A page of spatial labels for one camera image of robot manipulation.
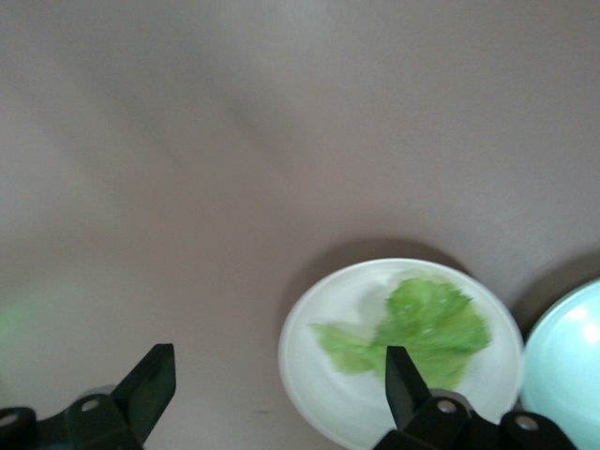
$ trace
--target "green lettuce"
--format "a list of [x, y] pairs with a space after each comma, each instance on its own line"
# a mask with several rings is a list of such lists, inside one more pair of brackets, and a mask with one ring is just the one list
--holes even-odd
[[372, 371], [384, 380], [387, 347], [403, 346], [427, 386], [452, 390], [471, 357], [490, 342], [486, 323], [471, 300], [451, 283], [411, 278], [386, 300], [386, 316], [371, 339], [329, 324], [313, 323], [310, 328], [342, 373]]

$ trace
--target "screw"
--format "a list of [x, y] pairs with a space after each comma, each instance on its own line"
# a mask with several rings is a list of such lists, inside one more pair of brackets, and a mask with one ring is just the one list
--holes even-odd
[[442, 413], [453, 414], [457, 411], [457, 405], [450, 400], [440, 400], [438, 401], [438, 410]]
[[515, 422], [521, 429], [524, 429], [525, 431], [537, 431], [540, 428], [535, 420], [533, 420], [529, 415], [525, 414], [515, 417]]
[[95, 398], [92, 398], [91, 400], [87, 400], [83, 405], [82, 405], [82, 411], [85, 413], [87, 411], [92, 411], [93, 409], [97, 408], [100, 405], [100, 402], [97, 401]]
[[0, 428], [12, 425], [17, 420], [19, 420], [19, 415], [16, 412], [11, 412], [5, 415], [4, 417], [0, 418]]

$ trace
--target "lettuce leaf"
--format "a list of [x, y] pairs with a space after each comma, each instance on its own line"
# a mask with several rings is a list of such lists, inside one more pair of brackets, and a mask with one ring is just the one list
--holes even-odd
[[454, 285], [423, 278], [402, 281], [385, 303], [386, 316], [366, 340], [333, 325], [310, 327], [334, 368], [342, 373], [372, 371], [384, 380], [388, 346], [406, 347], [430, 388], [455, 389], [471, 357], [490, 336], [471, 298]]

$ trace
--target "light blue plate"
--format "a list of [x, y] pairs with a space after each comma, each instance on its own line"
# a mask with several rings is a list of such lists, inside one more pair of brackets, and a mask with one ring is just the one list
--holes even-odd
[[567, 294], [534, 327], [521, 401], [579, 450], [600, 449], [600, 279]]

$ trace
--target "white plate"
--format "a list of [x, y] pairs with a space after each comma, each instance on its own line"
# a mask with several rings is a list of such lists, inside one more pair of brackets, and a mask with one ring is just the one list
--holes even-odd
[[521, 384], [522, 340], [510, 313], [477, 281], [448, 267], [386, 259], [341, 269], [310, 288], [290, 312], [279, 342], [279, 370], [296, 409], [323, 435], [352, 450], [371, 449], [395, 428], [383, 383], [371, 374], [336, 372], [310, 323], [350, 323], [368, 336], [383, 317], [388, 295], [402, 279], [443, 278], [472, 298], [486, 320], [490, 345], [477, 353], [457, 392], [484, 418], [498, 423], [515, 404]]

